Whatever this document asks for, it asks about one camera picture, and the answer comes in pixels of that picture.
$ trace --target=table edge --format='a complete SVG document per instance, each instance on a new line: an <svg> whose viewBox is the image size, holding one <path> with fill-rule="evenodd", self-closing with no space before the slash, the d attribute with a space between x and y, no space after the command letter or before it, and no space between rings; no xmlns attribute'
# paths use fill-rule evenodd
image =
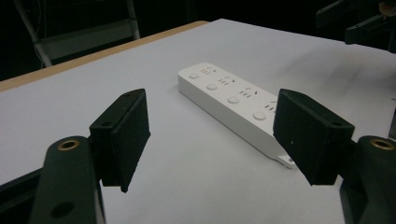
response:
<svg viewBox="0 0 396 224"><path fill-rule="evenodd" d="M56 64L56 65L53 65L48 68L44 68L44 69L40 69L40 70L31 72L31 73L27 73L25 75L20 75L17 77L6 79L6 80L3 80L0 82L0 92L7 91L7 90L10 90L13 88L17 88L19 86L28 84L30 82L37 81L37 80L45 78L45 77L50 77L52 75L61 73L63 71L81 66L85 63L90 63L90 62L96 61L101 58L105 58L107 56L110 56L115 53L119 53L119 52L127 50L127 49L136 48L138 46L148 44L150 42L168 37L170 35L176 35L178 33L193 29L195 27L198 27L198 26L201 26L201 25L204 25L207 23L209 23L209 21L194 21L192 23L178 26L176 28L173 28L173 29L170 29L167 31L163 31L163 32L160 32L155 35L149 35L149 36L146 36L146 37L143 37L143 38L140 38L140 39L134 40L132 42L122 44L122 45L119 45L119 46L116 46L116 47L113 47L110 49L104 49L104 50L95 52L93 54L89 54L89 55L86 55L86 56L83 56L83 57L80 57L80 58L77 58L77 59L74 59L74 60L71 60L71 61L68 61L65 63Z"/></svg>

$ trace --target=power strip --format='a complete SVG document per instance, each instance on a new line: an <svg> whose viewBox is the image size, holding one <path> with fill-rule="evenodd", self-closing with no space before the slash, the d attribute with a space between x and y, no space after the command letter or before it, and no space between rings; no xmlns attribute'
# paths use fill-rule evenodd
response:
<svg viewBox="0 0 396 224"><path fill-rule="evenodd" d="M212 63L178 72L178 90L267 157L297 168L273 136L277 97Z"/></svg>

